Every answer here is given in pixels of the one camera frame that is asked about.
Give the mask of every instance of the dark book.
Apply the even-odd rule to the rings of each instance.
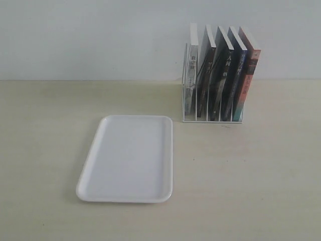
[[[211,25],[206,25],[200,54],[200,70],[198,78],[198,106],[197,117],[201,117],[202,111],[206,106],[206,95],[208,93],[210,75],[212,71],[214,53],[216,45],[212,33]]]
[[[261,48],[253,38],[252,34],[247,28],[241,27],[239,30],[239,36],[247,48],[248,52],[244,63],[243,71],[239,80],[237,91],[234,97],[233,104],[233,121],[241,121],[241,115],[243,111],[244,102],[249,90],[253,74],[257,65],[257,61],[260,57]]]
[[[217,28],[215,44],[217,47],[214,55],[209,94],[209,117],[212,121],[219,120],[222,92],[234,51],[231,41],[221,26]]]
[[[222,93],[221,120],[226,122],[231,120],[231,108],[237,89],[237,85],[243,69],[247,49],[234,27],[230,27],[227,33],[233,47],[231,66],[227,73],[225,86]]]

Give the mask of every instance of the book spine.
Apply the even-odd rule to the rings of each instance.
[[[198,55],[198,46],[191,45],[189,52],[189,59],[187,62],[187,75],[185,82],[185,114],[191,114],[193,92],[195,89],[196,82],[196,62]]]
[[[232,53],[233,53],[233,50],[227,51],[227,59],[226,59],[226,62],[225,62],[223,73],[222,73],[222,76],[221,76],[220,80],[216,84],[216,90],[217,91],[216,91],[216,94],[214,96],[215,101],[214,101],[214,105],[213,105],[213,109],[212,109],[212,113],[211,113],[211,120],[212,121],[215,120],[217,114],[220,111],[219,108],[220,108],[220,102],[221,102],[221,98],[222,98],[222,92],[223,92],[223,89],[224,89],[226,76],[227,76],[227,73],[228,73],[230,65],[231,65]]]
[[[232,104],[233,104],[233,100],[234,100],[234,96],[235,96],[235,93],[236,93],[237,85],[238,85],[239,80],[240,80],[240,76],[241,76],[241,72],[242,72],[242,69],[243,69],[246,53],[247,53],[247,50],[243,50],[242,53],[241,53],[240,61],[239,61],[238,65],[237,65],[237,70],[236,70],[235,77],[234,77],[234,80],[233,80],[233,83],[232,83],[232,86],[231,86],[230,95],[228,97],[227,104],[226,104],[225,110],[224,110],[223,115],[222,115],[222,120],[223,121],[226,121],[227,118],[230,116],[231,108],[232,108]]]
[[[240,121],[244,102],[253,78],[256,64],[260,56],[260,52],[261,50],[254,50],[251,53],[250,58],[248,59],[247,63],[244,66],[244,77],[242,77],[242,82],[241,82],[241,85],[239,86],[239,93],[234,104],[234,111],[233,111],[234,122]]]
[[[210,82],[210,76],[211,76],[211,71],[212,71],[215,49],[216,48],[210,48],[209,52],[207,53],[207,57],[204,60],[205,66],[204,66],[204,71],[202,73],[202,78],[201,78],[201,82],[202,82],[201,90],[202,91],[201,91],[201,96],[199,97],[198,106],[197,106],[197,117],[202,116],[202,110],[205,106],[205,99],[206,99],[205,97],[206,97],[206,93],[209,88],[209,82]]]

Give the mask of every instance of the plastic tray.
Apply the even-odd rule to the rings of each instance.
[[[157,203],[173,189],[173,122],[157,115],[101,120],[76,193],[83,201]]]

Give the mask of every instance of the book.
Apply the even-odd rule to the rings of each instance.
[[[221,120],[224,122],[231,119],[231,108],[247,53],[247,48],[234,27],[229,28],[227,36],[233,45],[234,52],[222,93]]]
[[[186,63],[185,76],[185,114],[191,114],[193,101],[193,93],[196,84],[197,60],[198,60],[199,40],[197,34],[197,24],[191,23],[191,43],[189,45],[188,60]]]
[[[261,48],[253,38],[252,34],[246,27],[240,27],[239,36],[243,41],[245,47],[247,48],[247,56],[241,78],[239,80],[239,85],[234,98],[233,104],[233,121],[239,122],[241,119],[241,114],[246,99],[248,89],[250,87],[253,74],[257,65],[257,61],[260,57]]]
[[[204,30],[199,61],[197,117],[202,116],[202,111],[206,106],[206,95],[208,93],[215,50],[216,45],[212,27],[207,24]]]
[[[221,26],[217,28],[215,44],[216,51],[209,91],[209,117],[212,121],[219,120],[222,92],[234,51],[231,41]]]

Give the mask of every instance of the white book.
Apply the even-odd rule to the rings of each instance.
[[[197,24],[191,23],[191,39],[186,61],[185,77],[185,114],[191,114],[193,102],[193,93],[195,90],[197,76],[199,39],[197,34]]]

